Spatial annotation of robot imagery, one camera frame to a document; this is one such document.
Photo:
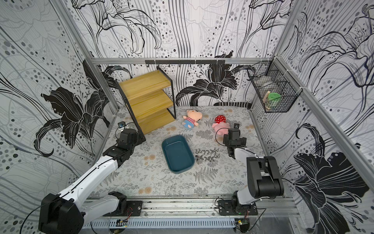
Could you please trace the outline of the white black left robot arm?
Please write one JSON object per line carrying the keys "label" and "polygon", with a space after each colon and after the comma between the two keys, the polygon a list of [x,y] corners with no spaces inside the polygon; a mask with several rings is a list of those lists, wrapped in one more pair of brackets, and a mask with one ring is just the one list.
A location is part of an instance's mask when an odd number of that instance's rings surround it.
{"label": "white black left robot arm", "polygon": [[145,141],[136,124],[118,124],[121,130],[116,144],[108,148],[99,160],[79,179],[58,194],[48,194],[41,202],[39,231],[45,234],[78,234],[83,226],[102,216],[136,216],[141,208],[132,208],[127,196],[109,192],[105,197],[85,204],[95,188],[116,171]]}

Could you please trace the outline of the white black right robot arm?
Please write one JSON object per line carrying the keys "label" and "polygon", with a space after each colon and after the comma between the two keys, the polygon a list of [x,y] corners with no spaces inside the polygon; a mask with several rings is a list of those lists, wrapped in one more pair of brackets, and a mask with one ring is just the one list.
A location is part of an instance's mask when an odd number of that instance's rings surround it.
{"label": "white black right robot arm", "polygon": [[273,156],[260,157],[246,147],[246,138],[238,128],[228,129],[223,145],[228,156],[243,163],[247,172],[247,187],[234,192],[233,206],[251,205],[261,199],[274,199],[284,194],[277,161]]}

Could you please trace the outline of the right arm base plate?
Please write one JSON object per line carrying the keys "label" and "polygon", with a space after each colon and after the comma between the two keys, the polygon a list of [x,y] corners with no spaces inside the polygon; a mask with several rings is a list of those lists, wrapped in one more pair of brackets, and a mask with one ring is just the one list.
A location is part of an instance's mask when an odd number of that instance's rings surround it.
{"label": "right arm base plate", "polygon": [[253,205],[233,205],[231,200],[219,199],[216,202],[219,214],[221,216],[242,215],[255,216],[258,215],[258,210],[255,204]]}

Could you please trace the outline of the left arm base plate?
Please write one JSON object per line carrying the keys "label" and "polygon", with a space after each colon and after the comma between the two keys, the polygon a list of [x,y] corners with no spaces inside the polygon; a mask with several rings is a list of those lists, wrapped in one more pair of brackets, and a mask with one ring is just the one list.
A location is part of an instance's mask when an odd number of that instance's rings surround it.
{"label": "left arm base plate", "polygon": [[124,202],[119,204],[119,207],[111,212],[104,214],[103,216],[125,216],[125,217],[138,217],[141,215],[143,201],[141,200],[131,200],[126,201],[126,205],[123,206]]}

